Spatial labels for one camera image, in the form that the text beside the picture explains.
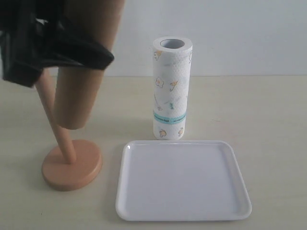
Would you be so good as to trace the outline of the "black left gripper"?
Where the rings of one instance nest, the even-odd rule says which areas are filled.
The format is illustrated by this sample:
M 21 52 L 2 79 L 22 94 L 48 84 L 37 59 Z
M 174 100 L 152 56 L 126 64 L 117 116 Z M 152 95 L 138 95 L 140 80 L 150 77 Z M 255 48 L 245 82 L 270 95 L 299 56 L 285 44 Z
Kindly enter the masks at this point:
M 108 49 L 71 21 L 52 22 L 61 11 L 61 0 L 0 2 L 0 51 L 5 81 L 31 88 L 43 67 L 105 70 L 114 61 Z

